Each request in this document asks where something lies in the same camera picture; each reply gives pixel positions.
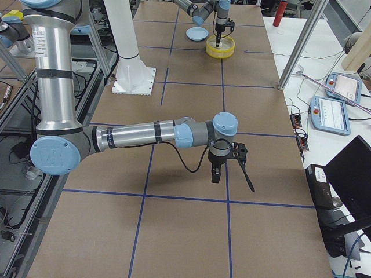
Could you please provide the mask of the far teach pendant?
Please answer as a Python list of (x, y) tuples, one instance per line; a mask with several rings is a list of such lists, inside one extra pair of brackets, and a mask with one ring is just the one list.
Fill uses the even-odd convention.
[(326, 86), (360, 104), (362, 80), (359, 77), (334, 72), (327, 77)]

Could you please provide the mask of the brown paper table cover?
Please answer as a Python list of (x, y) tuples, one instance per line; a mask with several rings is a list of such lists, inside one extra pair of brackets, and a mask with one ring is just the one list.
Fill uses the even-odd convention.
[(221, 111), (248, 149), (211, 182), (202, 147), (108, 149), (66, 181), (29, 277), (331, 277), (274, 56), (257, 7), (232, 6), (236, 50), (220, 61), (191, 42), (176, 5), (142, 2), (140, 56), (149, 96), (103, 91), (92, 124), (117, 126)]

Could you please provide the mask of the teach pendant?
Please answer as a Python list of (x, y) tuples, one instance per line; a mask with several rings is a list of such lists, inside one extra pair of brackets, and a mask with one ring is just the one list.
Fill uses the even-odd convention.
[(359, 77), (334, 72), (327, 77), (326, 86), (360, 104), (362, 80)]
[(347, 107), (342, 100), (314, 96), (310, 103), (310, 119), (317, 130), (342, 136), (351, 134)]

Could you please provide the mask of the black monitor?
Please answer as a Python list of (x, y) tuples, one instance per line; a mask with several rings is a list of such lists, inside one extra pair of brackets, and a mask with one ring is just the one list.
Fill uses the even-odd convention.
[(325, 175), (352, 216), (370, 216), (370, 145), (360, 135), (324, 168)]

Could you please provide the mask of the wooden beam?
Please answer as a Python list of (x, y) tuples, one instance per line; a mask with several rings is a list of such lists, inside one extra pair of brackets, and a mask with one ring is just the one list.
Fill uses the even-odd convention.
[(348, 52), (341, 65), (346, 71), (357, 71), (370, 56), (370, 24)]

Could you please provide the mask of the near orange black connector block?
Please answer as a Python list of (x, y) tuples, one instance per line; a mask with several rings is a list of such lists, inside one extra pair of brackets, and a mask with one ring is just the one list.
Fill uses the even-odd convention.
[(295, 128), (294, 134), (296, 136), (296, 142), (300, 151), (308, 151), (308, 134), (302, 128)]

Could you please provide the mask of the aluminium frame post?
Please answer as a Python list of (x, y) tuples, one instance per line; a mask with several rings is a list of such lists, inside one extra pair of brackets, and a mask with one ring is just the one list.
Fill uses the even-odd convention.
[(292, 75), (299, 59), (304, 51), (304, 48), (312, 35), (315, 27), (317, 26), (318, 20), (321, 18), (323, 11), (325, 10), (326, 5), (329, 0), (320, 0), (315, 1), (312, 7), (312, 12), (309, 15), (308, 19), (305, 22), (305, 25), (299, 35), (299, 38), (293, 48), (292, 54), (290, 55), (288, 62), (283, 70), (281, 78), (278, 82), (278, 89), (283, 90), (287, 85), (290, 76)]

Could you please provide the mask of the orange black connector block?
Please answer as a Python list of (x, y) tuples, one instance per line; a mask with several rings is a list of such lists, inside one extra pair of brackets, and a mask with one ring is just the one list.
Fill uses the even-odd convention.
[(296, 142), (300, 151), (308, 151), (308, 134), (302, 128), (295, 128), (294, 134), (296, 136)]
[(290, 107), (290, 115), (289, 116), (290, 116), (290, 121), (292, 123), (293, 128), (302, 127), (300, 109), (293, 104), (288, 105), (288, 107)]

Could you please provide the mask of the red bottle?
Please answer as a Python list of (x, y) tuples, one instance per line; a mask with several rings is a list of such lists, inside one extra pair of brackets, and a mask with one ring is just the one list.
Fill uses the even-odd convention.
[(280, 0), (275, 17), (274, 17), (274, 21), (272, 24), (274, 27), (278, 27), (280, 25), (283, 15), (285, 14), (287, 4), (288, 4), (287, 0)]

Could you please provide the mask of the far orange black connector block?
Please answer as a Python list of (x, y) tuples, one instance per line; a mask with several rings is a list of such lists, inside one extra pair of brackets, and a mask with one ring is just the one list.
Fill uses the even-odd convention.
[(290, 121), (292, 123), (293, 128), (302, 127), (300, 109), (293, 104), (288, 105), (288, 107), (290, 107), (290, 115), (289, 116), (290, 116)]

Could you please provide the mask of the light blue plate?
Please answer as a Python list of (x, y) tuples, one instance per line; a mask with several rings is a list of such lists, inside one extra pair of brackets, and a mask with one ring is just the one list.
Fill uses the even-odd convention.
[(203, 27), (191, 27), (185, 32), (191, 41), (204, 41), (209, 36), (209, 31)]

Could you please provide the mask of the near teach pendant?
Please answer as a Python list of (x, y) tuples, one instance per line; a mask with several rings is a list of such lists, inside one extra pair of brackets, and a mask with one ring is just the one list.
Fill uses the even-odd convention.
[(317, 130), (342, 136), (351, 134), (347, 107), (342, 100), (314, 96), (310, 103), (310, 119)]

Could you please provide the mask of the black computer box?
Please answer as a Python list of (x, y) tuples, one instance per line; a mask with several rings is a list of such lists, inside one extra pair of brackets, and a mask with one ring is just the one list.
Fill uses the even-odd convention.
[(349, 221), (340, 210), (343, 202), (333, 196), (324, 167), (311, 164), (306, 170), (308, 187), (314, 203), (319, 227), (326, 250), (332, 258), (350, 255), (352, 259), (360, 260), (360, 244), (350, 251), (358, 231), (370, 228), (370, 217)]

